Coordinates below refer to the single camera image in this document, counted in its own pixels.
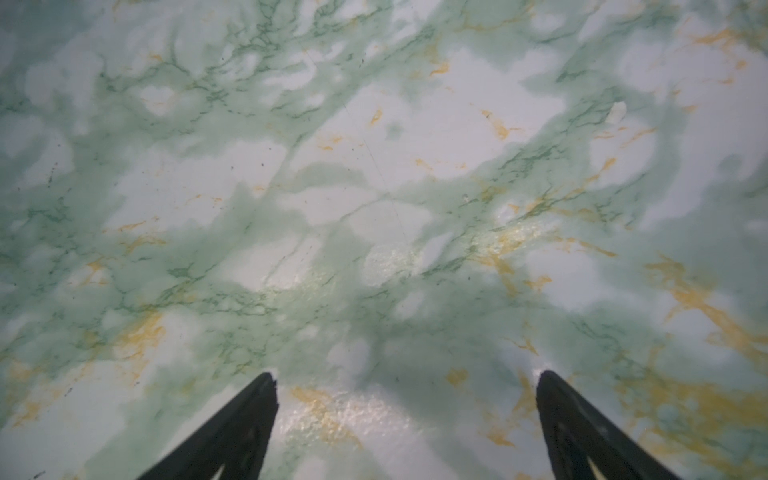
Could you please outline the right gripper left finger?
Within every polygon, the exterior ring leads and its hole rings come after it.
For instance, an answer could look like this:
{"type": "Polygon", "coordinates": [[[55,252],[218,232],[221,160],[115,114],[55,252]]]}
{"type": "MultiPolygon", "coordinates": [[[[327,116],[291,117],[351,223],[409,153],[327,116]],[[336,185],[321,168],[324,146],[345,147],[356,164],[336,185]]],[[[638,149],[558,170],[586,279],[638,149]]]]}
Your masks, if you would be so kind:
{"type": "Polygon", "coordinates": [[[277,382],[264,372],[139,479],[257,480],[278,409],[277,382]]]}

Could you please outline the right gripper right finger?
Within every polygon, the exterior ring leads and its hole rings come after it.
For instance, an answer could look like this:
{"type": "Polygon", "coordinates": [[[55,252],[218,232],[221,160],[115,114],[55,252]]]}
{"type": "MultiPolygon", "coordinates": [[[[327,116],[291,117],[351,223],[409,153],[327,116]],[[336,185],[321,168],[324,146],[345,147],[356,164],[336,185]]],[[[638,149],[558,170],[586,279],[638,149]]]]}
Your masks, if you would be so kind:
{"type": "Polygon", "coordinates": [[[678,477],[551,370],[539,377],[536,406],[557,480],[678,477]]]}

